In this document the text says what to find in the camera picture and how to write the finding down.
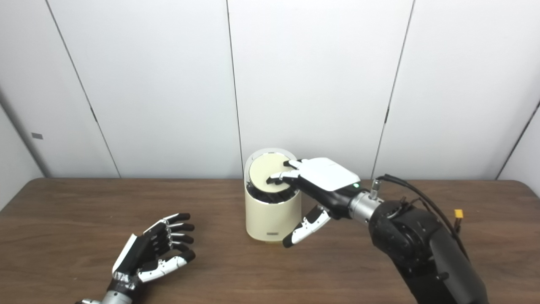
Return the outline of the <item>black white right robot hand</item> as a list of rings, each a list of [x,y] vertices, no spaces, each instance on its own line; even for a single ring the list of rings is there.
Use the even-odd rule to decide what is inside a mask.
[[[330,219],[351,219],[349,206],[362,190],[358,175],[325,157],[289,160],[283,165],[290,167],[291,171],[274,173],[266,179],[266,183],[286,183],[318,202],[295,229],[284,237],[284,247],[298,244]]]

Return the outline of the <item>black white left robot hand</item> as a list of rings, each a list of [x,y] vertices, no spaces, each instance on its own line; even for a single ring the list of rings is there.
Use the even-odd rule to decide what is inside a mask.
[[[166,216],[141,235],[132,234],[112,268],[111,287],[116,292],[134,292],[143,283],[168,275],[193,261],[196,254],[189,249],[194,231],[187,212]]]

